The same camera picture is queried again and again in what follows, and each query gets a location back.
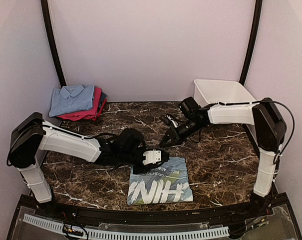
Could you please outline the blue cloth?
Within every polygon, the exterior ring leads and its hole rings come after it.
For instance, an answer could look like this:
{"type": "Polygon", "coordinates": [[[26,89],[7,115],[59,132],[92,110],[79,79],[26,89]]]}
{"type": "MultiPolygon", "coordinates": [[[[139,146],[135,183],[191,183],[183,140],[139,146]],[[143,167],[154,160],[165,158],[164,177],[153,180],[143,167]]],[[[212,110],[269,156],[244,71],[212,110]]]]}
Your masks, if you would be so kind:
{"type": "Polygon", "coordinates": [[[127,204],[149,205],[193,201],[186,161],[183,157],[170,157],[160,167],[145,174],[130,173],[127,204]]]}

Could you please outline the light blue button shirt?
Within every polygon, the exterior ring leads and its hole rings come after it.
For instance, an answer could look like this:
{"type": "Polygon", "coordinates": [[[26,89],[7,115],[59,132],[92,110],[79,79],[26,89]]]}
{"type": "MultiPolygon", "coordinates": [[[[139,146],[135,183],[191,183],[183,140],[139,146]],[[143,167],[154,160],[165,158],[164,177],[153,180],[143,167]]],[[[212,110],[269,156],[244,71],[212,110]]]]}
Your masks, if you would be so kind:
{"type": "Polygon", "coordinates": [[[54,88],[49,117],[92,109],[94,90],[94,85],[83,86],[81,84],[63,86],[61,89],[54,88]]]}

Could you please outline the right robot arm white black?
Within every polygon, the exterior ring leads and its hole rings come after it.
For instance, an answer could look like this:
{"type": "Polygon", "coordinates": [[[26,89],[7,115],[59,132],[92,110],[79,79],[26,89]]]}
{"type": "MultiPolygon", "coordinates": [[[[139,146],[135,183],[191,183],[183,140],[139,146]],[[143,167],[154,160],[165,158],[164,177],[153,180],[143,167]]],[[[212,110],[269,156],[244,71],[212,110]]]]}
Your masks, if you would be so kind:
{"type": "Polygon", "coordinates": [[[271,98],[252,102],[215,102],[201,107],[193,97],[184,99],[179,109],[186,118],[178,122],[171,115],[162,117],[169,128],[160,141],[161,147],[181,145],[191,135],[210,125],[245,124],[255,128],[259,149],[259,166],[253,193],[266,197],[278,173],[284,151],[287,125],[271,98]]]}

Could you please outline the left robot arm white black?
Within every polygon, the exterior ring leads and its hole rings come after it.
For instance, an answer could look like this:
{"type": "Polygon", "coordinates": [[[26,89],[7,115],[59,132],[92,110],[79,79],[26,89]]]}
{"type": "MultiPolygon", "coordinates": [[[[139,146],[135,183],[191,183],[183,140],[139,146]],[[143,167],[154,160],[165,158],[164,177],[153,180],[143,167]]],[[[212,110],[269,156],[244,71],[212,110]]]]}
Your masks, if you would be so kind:
{"type": "Polygon", "coordinates": [[[51,218],[61,214],[61,206],[53,200],[53,192],[36,159],[38,151],[51,151],[74,156],[89,163],[118,167],[133,165],[142,170],[146,151],[143,135],[132,128],[120,135],[100,133],[85,136],[64,130],[32,113],[11,133],[7,166],[18,169],[42,210],[51,218]]]}

